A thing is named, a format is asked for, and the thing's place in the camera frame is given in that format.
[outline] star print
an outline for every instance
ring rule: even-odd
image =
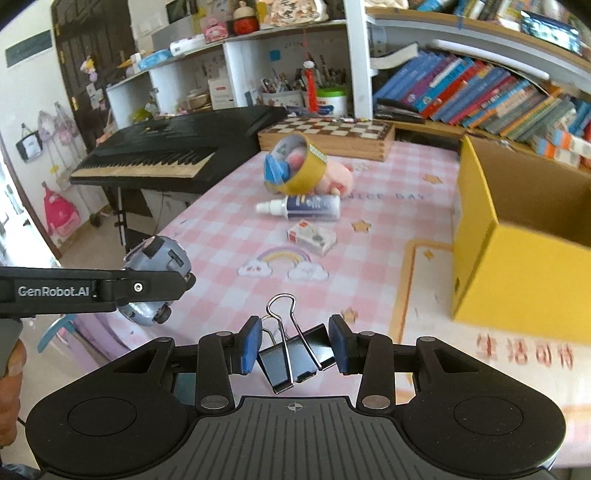
[[[356,312],[351,307],[347,308],[340,312],[340,315],[343,317],[343,320],[347,323],[355,323],[355,320],[359,317],[359,312]]]
[[[434,175],[425,175],[423,177],[423,180],[429,183],[433,183],[434,185],[439,185],[440,183],[443,183],[439,177],[436,177]]]
[[[365,220],[357,220],[356,222],[351,223],[351,226],[355,233],[369,233],[371,223],[368,223]]]

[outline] cardboard box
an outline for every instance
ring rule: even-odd
[[[464,137],[454,319],[591,343],[591,176]]]

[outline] wooden door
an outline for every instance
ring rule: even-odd
[[[107,122],[107,85],[124,77],[125,71],[117,66],[135,52],[127,0],[55,0],[51,15],[70,106],[86,148],[91,151]],[[95,89],[103,90],[104,110],[93,108],[87,90],[89,76],[80,71],[89,56],[98,74]]]

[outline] floor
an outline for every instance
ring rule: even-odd
[[[134,228],[142,231],[153,231],[153,220],[137,216],[128,219]],[[89,230],[85,236],[80,238],[60,259],[64,268],[100,268],[106,270],[118,270],[123,267],[123,256],[125,251],[120,244],[119,234],[114,227],[113,217],[103,218],[103,224]],[[10,229],[21,230],[17,224],[8,225]],[[8,242],[8,256],[14,261],[13,265],[28,267],[50,267],[51,255],[42,248],[34,247],[37,234],[32,229],[24,228],[26,231],[27,247],[23,252],[20,245]],[[21,393],[21,418],[26,422],[27,416],[33,406],[46,395],[71,383],[85,374],[71,358],[68,357],[68,350],[59,342],[52,342],[43,355],[37,352],[37,344],[41,335],[57,319],[57,316],[40,316],[34,321],[26,321],[21,335],[22,341],[27,347],[28,359],[25,366],[24,382]],[[37,466],[36,461],[28,447],[25,438],[24,428],[19,425],[17,441],[10,447],[2,450],[2,460],[6,463],[24,463],[30,466]],[[577,469],[571,472],[567,470],[554,471],[559,480],[589,480],[591,469]]]

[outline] pen holder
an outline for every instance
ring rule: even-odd
[[[306,158],[300,169],[287,182],[276,185],[268,181],[265,186],[271,192],[287,196],[305,195],[314,190],[326,172],[328,158],[305,135],[292,134],[282,138],[271,152],[277,161],[284,161],[297,147],[306,147]]]

